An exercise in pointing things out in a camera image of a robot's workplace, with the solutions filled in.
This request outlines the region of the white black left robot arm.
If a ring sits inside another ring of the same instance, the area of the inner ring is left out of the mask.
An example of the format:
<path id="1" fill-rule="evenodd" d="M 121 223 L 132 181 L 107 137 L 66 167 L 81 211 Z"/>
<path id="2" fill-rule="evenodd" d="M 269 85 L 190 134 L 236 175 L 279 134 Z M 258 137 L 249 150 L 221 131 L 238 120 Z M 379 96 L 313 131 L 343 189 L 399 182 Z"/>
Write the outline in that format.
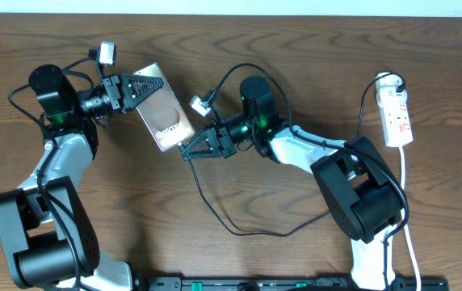
<path id="1" fill-rule="evenodd" d="M 16 189 L 0 193 L 0 240 L 10 277 L 21 289 L 147 290 L 125 261 L 103 254 L 77 188 L 97 153 L 98 119 L 127 112 L 161 90 L 161 77 L 102 76 L 76 91 L 69 77 L 85 74 L 42 65 L 28 87 L 44 109 L 33 117 L 44 154 Z"/>

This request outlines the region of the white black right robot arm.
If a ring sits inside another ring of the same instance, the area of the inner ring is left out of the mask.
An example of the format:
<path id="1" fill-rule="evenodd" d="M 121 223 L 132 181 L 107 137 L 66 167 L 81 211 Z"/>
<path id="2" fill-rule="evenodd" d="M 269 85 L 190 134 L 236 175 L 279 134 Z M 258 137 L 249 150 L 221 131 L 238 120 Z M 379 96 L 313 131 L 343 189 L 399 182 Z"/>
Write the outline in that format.
<path id="1" fill-rule="evenodd" d="M 306 133 L 290 116 L 276 109 L 269 74 L 251 76 L 240 85 L 242 112 L 218 118 L 186 145 L 183 159 L 228 158 L 244 141 L 260 156 L 312 174 L 327 208 L 341 231 L 351 239 L 351 277 L 361 289 L 390 290 L 392 237 L 408 223 L 405 191 L 372 142 L 364 136 L 331 140 Z"/>

